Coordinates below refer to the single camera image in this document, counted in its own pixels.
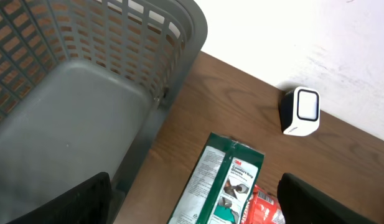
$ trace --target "basket bottom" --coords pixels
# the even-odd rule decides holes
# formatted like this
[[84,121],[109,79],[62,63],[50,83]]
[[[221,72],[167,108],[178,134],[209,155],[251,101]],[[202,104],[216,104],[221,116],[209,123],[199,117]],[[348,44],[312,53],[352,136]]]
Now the basket bottom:
[[57,67],[0,124],[0,223],[101,171],[113,177],[151,105],[141,86],[89,61]]

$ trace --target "packaging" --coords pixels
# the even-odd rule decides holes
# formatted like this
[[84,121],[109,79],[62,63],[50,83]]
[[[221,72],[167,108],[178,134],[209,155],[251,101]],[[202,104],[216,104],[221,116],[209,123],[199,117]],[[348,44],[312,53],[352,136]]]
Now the packaging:
[[254,186],[253,194],[243,212],[240,224],[285,224],[279,201],[267,194],[259,186]]
[[264,154],[211,133],[167,224],[239,224]]

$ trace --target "green package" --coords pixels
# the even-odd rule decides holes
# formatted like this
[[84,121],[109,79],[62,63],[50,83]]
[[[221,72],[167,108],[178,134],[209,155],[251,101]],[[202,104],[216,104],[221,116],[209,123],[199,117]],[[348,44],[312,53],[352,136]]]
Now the green package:
[[167,224],[239,224],[264,154],[211,133]]

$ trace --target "black and white device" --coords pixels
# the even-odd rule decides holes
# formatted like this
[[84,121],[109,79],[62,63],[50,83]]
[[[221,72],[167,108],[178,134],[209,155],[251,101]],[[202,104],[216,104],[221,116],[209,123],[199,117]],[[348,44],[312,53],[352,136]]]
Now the black and white device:
[[319,127],[321,97],[316,90],[297,87],[285,94],[280,105],[283,134],[307,136]]

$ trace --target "wood grain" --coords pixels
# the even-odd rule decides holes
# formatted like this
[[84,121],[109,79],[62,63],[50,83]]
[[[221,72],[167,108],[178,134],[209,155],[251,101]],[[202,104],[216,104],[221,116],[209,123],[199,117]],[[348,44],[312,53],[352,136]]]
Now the wood grain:
[[314,134],[283,135],[280,94],[201,53],[115,223],[165,223],[211,131],[265,152],[258,184],[266,190],[276,193],[290,172],[384,223],[384,142],[324,112]]

